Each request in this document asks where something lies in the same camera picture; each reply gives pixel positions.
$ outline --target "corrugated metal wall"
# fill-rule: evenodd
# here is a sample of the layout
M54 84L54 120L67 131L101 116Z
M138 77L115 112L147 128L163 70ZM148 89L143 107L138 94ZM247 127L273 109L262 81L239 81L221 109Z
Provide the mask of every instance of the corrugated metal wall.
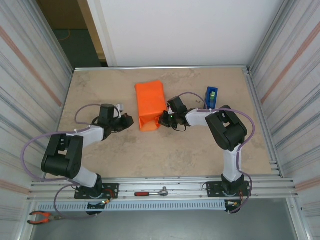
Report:
M20 163L23 145L57 129L72 69L36 11L34 1L0 3L0 239L18 234L31 178ZM47 139L26 153L41 175Z
M296 0L252 69L283 174L320 239L320 1Z

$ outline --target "floor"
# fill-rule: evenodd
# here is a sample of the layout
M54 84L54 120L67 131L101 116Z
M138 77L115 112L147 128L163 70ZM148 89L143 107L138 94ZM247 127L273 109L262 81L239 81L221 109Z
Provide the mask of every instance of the floor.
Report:
M223 150L205 126L189 127L176 132L160 127L141 132L135 84L160 80L165 99L183 92L205 96L207 87L217 87L217 107L229 105L247 113L256 124L252 140L243 148L242 169L249 174L270 174L270 158L259 126L256 111L241 68L177 68L177 69L109 69L75 71L59 130L81 129L74 123L76 111L87 104L124 104L124 113L133 117L129 129L112 134L106 140L86 147L82 164L104 178L113 177L182 177L221 175L224 168ZM203 108L193 95L181 97L187 108ZM78 120L91 123L99 107L85 108ZM240 116L250 134L250 122Z
M102 67L88 30L55 29L53 32L74 69Z
M221 210L122 211L60 220L33 229L31 240L44 239L296 240L297 236L285 199L252 199L234 215Z

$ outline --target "black mounting plate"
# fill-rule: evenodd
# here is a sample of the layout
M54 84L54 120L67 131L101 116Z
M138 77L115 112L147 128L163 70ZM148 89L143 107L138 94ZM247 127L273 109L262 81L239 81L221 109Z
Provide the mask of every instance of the black mounting plate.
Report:
M240 197L240 191L242 191L244 197L247 197L250 189L248 181L244 181L240 186L239 191L232 195L228 195L225 193L222 187L222 181L208 181L205 183L205 186L208 198Z
M97 200L97 199L107 200L108 199L110 200L111 199L110 191L108 191L107 189L110 189L113 192L114 199L118 198L119 183L102 183L102 193L99 197L93 198L89 195L85 195L85 193L81 191L81 186L80 186L80 187L76 187L74 199L91 199L91 200Z

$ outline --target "green floor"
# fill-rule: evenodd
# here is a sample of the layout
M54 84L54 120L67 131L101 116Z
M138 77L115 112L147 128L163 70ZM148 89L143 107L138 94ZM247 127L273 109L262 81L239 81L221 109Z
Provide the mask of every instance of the green floor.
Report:
M100 68L101 65L88 30L53 30L73 68Z

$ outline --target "white wall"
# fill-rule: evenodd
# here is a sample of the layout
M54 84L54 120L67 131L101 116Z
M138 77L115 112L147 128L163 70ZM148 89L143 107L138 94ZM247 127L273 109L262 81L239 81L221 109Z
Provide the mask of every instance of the white wall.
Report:
M283 0L88 0L109 66L247 65Z

